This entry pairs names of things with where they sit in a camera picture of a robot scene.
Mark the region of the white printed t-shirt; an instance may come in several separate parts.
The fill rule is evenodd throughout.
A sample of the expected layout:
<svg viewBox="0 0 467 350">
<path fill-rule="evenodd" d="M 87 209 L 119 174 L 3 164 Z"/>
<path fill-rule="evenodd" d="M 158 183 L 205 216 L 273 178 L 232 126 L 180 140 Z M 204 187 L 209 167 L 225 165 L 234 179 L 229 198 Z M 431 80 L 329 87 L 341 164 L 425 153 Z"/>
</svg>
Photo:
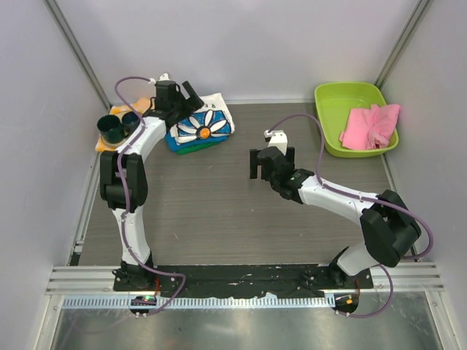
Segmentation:
<svg viewBox="0 0 467 350">
<path fill-rule="evenodd" d="M 167 135 L 178 143 L 189 141 L 225 141 L 235 131 L 231 113 L 221 93 L 202 96 L 204 106 L 170 128 Z"/>
</svg>

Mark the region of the green plastic basin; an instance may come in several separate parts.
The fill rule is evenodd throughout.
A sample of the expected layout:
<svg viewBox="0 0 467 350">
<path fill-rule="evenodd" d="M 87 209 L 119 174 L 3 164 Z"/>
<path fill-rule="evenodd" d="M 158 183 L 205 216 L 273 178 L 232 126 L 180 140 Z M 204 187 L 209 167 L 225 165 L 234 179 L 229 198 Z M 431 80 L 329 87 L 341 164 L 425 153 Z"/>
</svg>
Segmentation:
<svg viewBox="0 0 467 350">
<path fill-rule="evenodd" d="M 340 158 L 367 158 L 381 155 L 398 145 L 395 129 L 386 148 L 351 150 L 341 145 L 339 136 L 346 128 L 350 110 L 369 109 L 372 104 L 385 106 L 386 101 L 375 85 L 367 82 L 330 82 L 319 85 L 314 91 L 317 116 L 323 129 L 326 150 Z"/>
</svg>

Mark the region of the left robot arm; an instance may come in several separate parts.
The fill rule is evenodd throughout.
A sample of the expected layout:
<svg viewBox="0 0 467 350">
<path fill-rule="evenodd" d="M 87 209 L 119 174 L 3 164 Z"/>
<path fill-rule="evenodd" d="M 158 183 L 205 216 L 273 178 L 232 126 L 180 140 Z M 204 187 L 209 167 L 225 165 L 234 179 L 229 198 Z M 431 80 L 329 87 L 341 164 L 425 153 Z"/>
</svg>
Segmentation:
<svg viewBox="0 0 467 350">
<path fill-rule="evenodd" d="M 170 127 L 204 104 L 188 81 L 178 85 L 170 79 L 152 79 L 149 83 L 155 86 L 155 98 L 148 111 L 136 114 L 129 126 L 115 114 L 97 122 L 104 140 L 117 145 L 117 149 L 101 153 L 99 188 L 117 220 L 123 246 L 120 267 L 112 272 L 113 288 L 118 292 L 155 286 L 160 273 L 153 265 L 143 221 L 148 195 L 144 161 Z"/>
</svg>

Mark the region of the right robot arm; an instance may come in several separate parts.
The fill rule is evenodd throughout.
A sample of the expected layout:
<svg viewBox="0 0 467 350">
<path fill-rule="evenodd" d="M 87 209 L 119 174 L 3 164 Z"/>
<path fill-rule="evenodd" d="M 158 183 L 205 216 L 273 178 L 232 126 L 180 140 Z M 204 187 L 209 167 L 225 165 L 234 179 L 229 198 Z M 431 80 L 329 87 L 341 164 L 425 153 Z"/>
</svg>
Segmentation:
<svg viewBox="0 0 467 350">
<path fill-rule="evenodd" d="M 328 266 L 332 284 L 345 288 L 375 265 L 397 266 L 421 235 L 401 197 L 392 190 L 377 195 L 325 182 L 313 171 L 296 168 L 294 152 L 292 147 L 250 150 L 250 178 L 267 181 L 285 200 L 326 209 L 360 227 L 362 242 L 344 248 Z"/>
</svg>

